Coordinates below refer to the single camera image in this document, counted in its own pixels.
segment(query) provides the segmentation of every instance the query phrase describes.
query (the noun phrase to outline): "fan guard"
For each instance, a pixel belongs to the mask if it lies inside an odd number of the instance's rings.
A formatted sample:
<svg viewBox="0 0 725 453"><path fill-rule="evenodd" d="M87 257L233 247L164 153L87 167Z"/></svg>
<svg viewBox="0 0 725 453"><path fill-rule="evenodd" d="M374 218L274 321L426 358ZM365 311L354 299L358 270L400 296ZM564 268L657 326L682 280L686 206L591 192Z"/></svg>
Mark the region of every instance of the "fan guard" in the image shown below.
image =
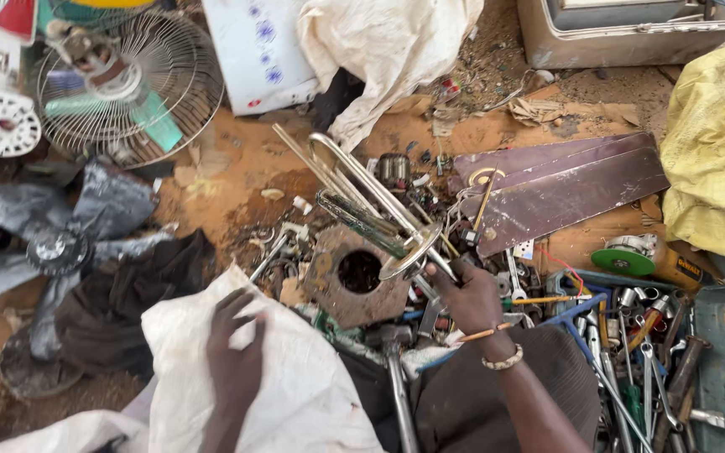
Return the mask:
<svg viewBox="0 0 725 453"><path fill-rule="evenodd" d="M220 106L225 86L211 38L186 18L156 11L105 33L141 83L136 87L126 77L135 89L97 92L51 51L39 63L36 91L44 135L72 159L106 155L126 169L165 159L197 136ZM172 143L169 121L180 129ZM158 140L165 133L167 144Z"/></svg>

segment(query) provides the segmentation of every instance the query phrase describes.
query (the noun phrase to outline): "white sack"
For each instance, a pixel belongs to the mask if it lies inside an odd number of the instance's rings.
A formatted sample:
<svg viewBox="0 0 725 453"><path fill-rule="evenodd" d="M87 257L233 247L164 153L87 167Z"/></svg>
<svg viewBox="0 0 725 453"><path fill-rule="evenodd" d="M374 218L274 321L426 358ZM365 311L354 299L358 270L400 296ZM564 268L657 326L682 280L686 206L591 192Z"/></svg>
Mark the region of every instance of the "white sack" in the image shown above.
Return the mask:
<svg viewBox="0 0 725 453"><path fill-rule="evenodd" d="M366 82L329 133L351 152L400 98L454 67L483 0L306 0L301 50L326 91L339 67Z"/></svg>
<svg viewBox="0 0 725 453"><path fill-rule="evenodd" d="M119 453L146 453L147 427L109 410L90 410L65 418L42 430L0 443L0 453L90 453L109 440L127 436Z"/></svg>
<svg viewBox="0 0 725 453"><path fill-rule="evenodd" d="M214 406L205 355L214 306L247 284L243 271L231 266L202 293L159 302L142 316L159 379L150 413L151 452L198 451ZM242 314L259 311L268 314L262 386L237 451L381 452L337 352L297 314L264 294ZM247 344L254 329L250 323L235 337Z"/></svg>

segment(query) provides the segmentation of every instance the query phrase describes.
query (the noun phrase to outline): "green screwdriver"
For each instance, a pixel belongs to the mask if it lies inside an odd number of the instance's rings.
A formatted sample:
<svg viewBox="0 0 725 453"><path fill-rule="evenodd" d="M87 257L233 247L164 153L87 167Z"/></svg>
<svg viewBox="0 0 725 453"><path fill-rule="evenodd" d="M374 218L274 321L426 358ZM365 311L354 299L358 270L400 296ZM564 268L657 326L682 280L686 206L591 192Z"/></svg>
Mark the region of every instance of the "green screwdriver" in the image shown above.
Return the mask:
<svg viewBox="0 0 725 453"><path fill-rule="evenodd" d="M629 385L623 389L623 396L625 396L625 406L629 410L631 417L634 418L634 422L638 427L642 427L643 430L648 429L644 426L644 419L642 416L642 403L641 393L639 387L634 385L634 376L631 374L631 358L629 356L629 339L625 336L625 316L623 311L619 312L619 335L623 340L623 350L625 351L625 365L629 367Z"/></svg>

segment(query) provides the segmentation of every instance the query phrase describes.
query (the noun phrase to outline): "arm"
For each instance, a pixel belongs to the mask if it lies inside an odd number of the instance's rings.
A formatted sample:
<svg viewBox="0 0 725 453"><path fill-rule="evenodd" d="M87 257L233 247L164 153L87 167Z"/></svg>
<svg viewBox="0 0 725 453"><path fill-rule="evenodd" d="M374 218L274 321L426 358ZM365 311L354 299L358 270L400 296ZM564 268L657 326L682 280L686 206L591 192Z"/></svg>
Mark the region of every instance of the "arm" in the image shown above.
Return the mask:
<svg viewBox="0 0 725 453"><path fill-rule="evenodd" d="M467 335L495 329L503 321L503 310L494 277L460 260L452 262L452 269L461 277L461 288L434 264L427 265L427 273L448 306L452 319ZM505 331L475 341L489 362L502 362L516 354L516 345ZM591 452L524 361L495 373L524 453Z"/></svg>
<svg viewBox="0 0 725 453"><path fill-rule="evenodd" d="M206 344L209 371L214 380L214 409L203 433L201 453L232 453L237 448L250 404L262 383L262 343L265 316L256 316L256 336L245 349L228 347L236 330L253 321L235 318L254 299L244 289L229 294L214 309L211 334Z"/></svg>

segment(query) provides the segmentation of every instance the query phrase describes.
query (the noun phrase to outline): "hammer head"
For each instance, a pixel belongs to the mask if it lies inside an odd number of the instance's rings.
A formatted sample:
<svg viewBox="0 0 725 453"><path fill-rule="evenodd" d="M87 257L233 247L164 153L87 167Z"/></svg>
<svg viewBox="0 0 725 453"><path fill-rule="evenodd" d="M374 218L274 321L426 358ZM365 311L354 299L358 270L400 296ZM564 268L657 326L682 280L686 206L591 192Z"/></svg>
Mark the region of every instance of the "hammer head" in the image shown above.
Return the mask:
<svg viewBox="0 0 725 453"><path fill-rule="evenodd" d="M376 331L368 332L365 339L368 346L391 343L409 344L413 341L413 335L409 325L385 324Z"/></svg>

